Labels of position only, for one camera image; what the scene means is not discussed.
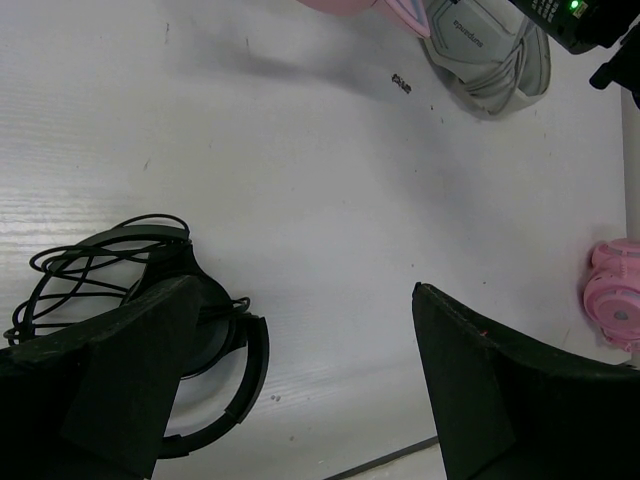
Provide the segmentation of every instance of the black strip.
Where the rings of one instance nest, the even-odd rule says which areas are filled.
[[[422,442],[418,442],[415,445],[410,445],[408,447],[402,448],[397,452],[393,452],[393,453],[390,453],[389,455],[376,458],[375,460],[371,460],[370,462],[363,463],[360,466],[346,470],[332,477],[328,477],[325,480],[345,480],[347,478],[355,477],[356,475],[360,475],[361,473],[367,472],[369,470],[373,470],[374,468],[378,468],[383,465],[387,465],[391,462],[395,462],[396,460],[402,457],[406,457],[407,455],[411,455],[412,453],[421,452],[422,450],[431,448],[434,445],[437,445],[438,443],[439,443],[438,437],[429,438],[427,440],[423,440]]]

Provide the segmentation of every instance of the white tabletop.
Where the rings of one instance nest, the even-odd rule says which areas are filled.
[[[549,95],[481,122],[375,13],[4,3],[0,327],[37,280],[31,255],[147,212],[187,220],[203,268],[269,322],[246,422],[154,478],[318,480],[433,436],[417,281],[552,345],[626,358],[577,293],[593,242],[625,233],[620,92],[588,84],[608,53],[554,46]]]

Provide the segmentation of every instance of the tangled black wire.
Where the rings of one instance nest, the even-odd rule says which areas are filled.
[[[116,225],[115,227],[113,227],[113,229],[126,227],[133,223],[149,219],[172,220],[180,224],[187,233],[189,232],[189,226],[184,220],[172,215],[164,214],[150,214],[132,218]],[[72,298],[114,297],[123,299],[128,293],[129,288],[90,279],[88,278],[89,273],[125,260],[145,265],[151,263],[152,261],[157,262],[166,260],[180,253],[186,246],[190,244],[188,235],[186,237],[186,240],[147,240],[148,242],[150,242],[149,245],[130,250],[112,250],[108,248],[118,245],[119,243],[129,241],[116,240],[112,244],[105,247],[74,245],[51,248],[38,253],[31,258],[31,260],[29,261],[29,266],[37,272],[42,273],[43,277],[34,288],[33,293],[31,294],[29,299],[21,303],[13,312],[13,327],[4,333],[4,338],[9,341],[10,345],[16,345],[16,343],[26,342],[33,338],[42,336],[36,335],[36,330],[64,328],[73,325],[74,323],[34,323],[35,320],[38,320],[39,318],[50,314],[54,310],[67,303]],[[108,258],[108,260],[94,264],[96,259],[104,258]],[[84,265],[80,266],[79,268],[75,267],[71,269],[74,264],[83,260]],[[74,285],[68,292],[65,293],[43,295],[47,284],[53,278],[66,280],[72,282]],[[93,285],[104,290],[95,292],[81,292],[80,289],[83,287],[83,285]],[[41,311],[36,311],[38,302],[43,300],[57,301],[53,305]]]

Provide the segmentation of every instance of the headphones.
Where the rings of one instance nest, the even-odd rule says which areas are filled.
[[[640,351],[640,242],[597,245],[584,289],[584,307],[605,339],[625,352]]]
[[[138,223],[150,219],[171,220],[179,223],[182,228]],[[227,354],[244,346],[247,347],[247,364],[238,391],[223,415],[195,433],[165,437],[159,456],[163,459],[187,456],[215,442],[241,423],[253,408],[262,390],[269,364],[269,333],[265,319],[248,312],[248,298],[232,300],[222,285],[200,268],[189,235],[189,227],[183,220],[171,215],[152,214],[127,220],[74,246],[53,248],[37,254],[30,260],[29,265],[43,273],[43,277],[29,300],[15,310],[13,328],[4,334],[9,343],[15,345],[37,338],[37,330],[73,325],[34,323],[72,298],[110,296],[121,299],[121,305],[124,305],[134,302],[150,287],[168,279],[185,275],[198,278],[202,306],[182,379],[204,373]],[[109,249],[125,242],[143,242],[147,246],[135,249]],[[109,259],[95,263],[96,259],[102,258]],[[84,266],[71,268],[74,263],[83,260]],[[130,288],[88,278],[89,273],[94,270],[125,260],[146,265],[140,280]],[[65,294],[43,295],[52,278],[74,282],[75,285]],[[104,291],[80,292],[84,284],[102,287]],[[40,300],[58,301],[36,312]]]
[[[403,30],[429,37],[429,22],[422,0],[298,0],[300,3],[333,15],[356,15],[373,8]]]

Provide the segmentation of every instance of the pink object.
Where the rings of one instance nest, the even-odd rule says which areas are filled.
[[[429,22],[422,0],[298,0],[308,7],[333,15],[356,15],[373,8],[395,25],[419,37],[428,37]]]
[[[587,315],[607,341],[627,352],[640,351],[640,243],[603,243],[593,251],[594,267],[584,290]]]

